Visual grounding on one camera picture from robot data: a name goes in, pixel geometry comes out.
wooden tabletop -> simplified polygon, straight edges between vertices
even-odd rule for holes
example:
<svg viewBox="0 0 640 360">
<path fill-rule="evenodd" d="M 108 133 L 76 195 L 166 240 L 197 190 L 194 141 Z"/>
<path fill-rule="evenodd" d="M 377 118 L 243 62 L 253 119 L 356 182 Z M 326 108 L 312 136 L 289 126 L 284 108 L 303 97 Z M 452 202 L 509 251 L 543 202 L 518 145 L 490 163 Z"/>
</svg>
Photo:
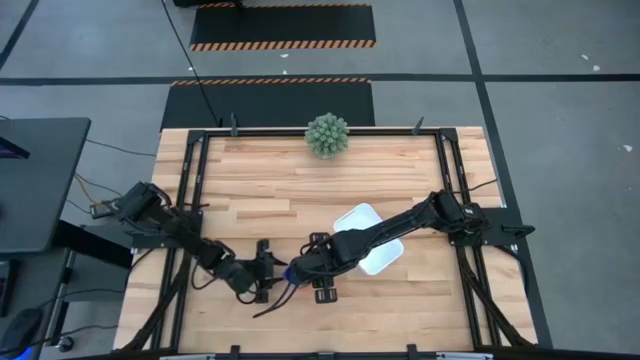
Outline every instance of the wooden tabletop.
<svg viewBox="0 0 640 360">
<path fill-rule="evenodd" d="M 158 149 L 153 182 L 173 197 L 187 133 L 165 130 Z M 458 128 L 458 135 L 469 187 L 494 179 L 483 129 Z M 198 153 L 196 148 L 192 172 Z M 187 199 L 195 175 L 190 179 Z M 333 232 L 333 222 L 360 203 L 371 204 L 386 219 L 442 187 L 432 137 L 354 136 L 349 149 L 333 160 L 315 158 L 302 138 L 216 137 L 209 144 L 201 200 L 209 204 L 203 208 L 202 236 L 223 241 L 240 259 L 253 258 L 256 240 L 269 238 L 274 255 L 289 261 L 310 233 Z M 496 184 L 471 195 L 484 207 L 502 202 Z M 472 349 L 455 251 L 446 235 L 420 230 L 402 242 L 404 254 L 379 275 L 355 269 L 337 277 L 334 304 L 315 304 L 308 287 L 283 308 L 252 319 L 268 305 L 240 304 L 222 281 L 201 291 L 189 288 L 180 352 L 228 352 L 231 345 L 262 353 L 405 351 L 409 343 L 420 351 Z M 535 341 L 517 262 L 491 247 L 483 252 L 494 300 L 521 334 Z M 115 348 L 132 338 L 154 308 L 164 255 L 154 251 L 132 272 Z M 470 251 L 468 258 L 473 264 Z M 196 271 L 197 284 L 207 279 Z M 283 288 L 275 286 L 271 301 Z M 484 310 L 479 301 L 476 305 L 487 343 Z M 172 315 L 170 309 L 164 345 Z"/>
</svg>

white container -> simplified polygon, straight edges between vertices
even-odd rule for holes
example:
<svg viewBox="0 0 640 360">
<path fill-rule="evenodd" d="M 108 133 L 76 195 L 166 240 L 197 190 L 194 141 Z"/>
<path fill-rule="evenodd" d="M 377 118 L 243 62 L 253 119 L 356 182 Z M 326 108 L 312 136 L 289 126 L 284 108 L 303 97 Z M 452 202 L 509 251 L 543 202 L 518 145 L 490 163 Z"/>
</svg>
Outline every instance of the white container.
<svg viewBox="0 0 640 360">
<path fill-rule="evenodd" d="M 362 230 L 381 221 L 382 219 L 371 205 L 363 203 L 336 220 L 333 223 L 333 230 L 336 232 L 351 229 Z M 403 252 L 404 246 L 400 239 L 394 239 L 371 250 L 366 258 L 360 260 L 358 266 L 365 274 L 376 275 L 399 258 Z"/>
</svg>

green succulent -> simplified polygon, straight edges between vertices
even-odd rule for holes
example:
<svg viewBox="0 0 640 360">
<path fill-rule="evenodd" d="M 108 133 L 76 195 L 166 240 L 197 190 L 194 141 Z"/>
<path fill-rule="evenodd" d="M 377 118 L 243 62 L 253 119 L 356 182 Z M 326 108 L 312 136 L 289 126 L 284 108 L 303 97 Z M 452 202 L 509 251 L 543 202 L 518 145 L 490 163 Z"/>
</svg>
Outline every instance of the green succulent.
<svg viewBox="0 0 640 360">
<path fill-rule="evenodd" d="M 309 123 L 309 129 L 304 133 L 304 140 L 311 146 L 311 151 L 316 156 L 332 159 L 349 146 L 348 133 L 349 129 L 344 119 L 327 113 Z"/>
</svg>

hazard tape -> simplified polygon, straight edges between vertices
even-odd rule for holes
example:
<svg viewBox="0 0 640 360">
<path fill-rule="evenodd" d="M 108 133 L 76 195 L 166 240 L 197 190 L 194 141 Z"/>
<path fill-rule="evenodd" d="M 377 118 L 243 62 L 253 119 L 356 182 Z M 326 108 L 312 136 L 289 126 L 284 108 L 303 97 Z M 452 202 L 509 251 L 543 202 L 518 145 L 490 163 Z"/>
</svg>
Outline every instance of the hazard tape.
<svg viewBox="0 0 640 360">
<path fill-rule="evenodd" d="M 305 41 L 255 41 L 233 43 L 191 44 L 191 51 L 239 51 L 279 49 L 355 49 L 372 48 L 375 40 L 305 40 Z"/>
<path fill-rule="evenodd" d="M 294 7 L 356 7 L 371 6 L 369 4 L 296 4 L 296 5 L 244 5 L 245 8 L 294 8 Z M 236 7 L 233 3 L 215 3 L 198 6 L 198 9 Z"/>
<path fill-rule="evenodd" d="M 200 80 L 201 85 L 249 85 L 249 84 L 311 84 L 311 83 L 363 83 L 367 78 L 275 78 L 275 79 L 222 79 Z M 198 80 L 174 81 L 171 86 L 198 85 Z"/>
</svg>

computer monitor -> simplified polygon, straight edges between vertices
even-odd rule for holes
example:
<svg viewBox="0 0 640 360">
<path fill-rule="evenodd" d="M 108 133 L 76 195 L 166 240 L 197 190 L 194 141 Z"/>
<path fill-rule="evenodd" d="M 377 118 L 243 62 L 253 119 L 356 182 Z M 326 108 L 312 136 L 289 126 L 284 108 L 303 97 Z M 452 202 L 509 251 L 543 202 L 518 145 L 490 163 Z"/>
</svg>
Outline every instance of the computer monitor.
<svg viewBox="0 0 640 360">
<path fill-rule="evenodd" d="M 30 153 L 0 136 L 0 159 L 28 159 Z"/>
</svg>

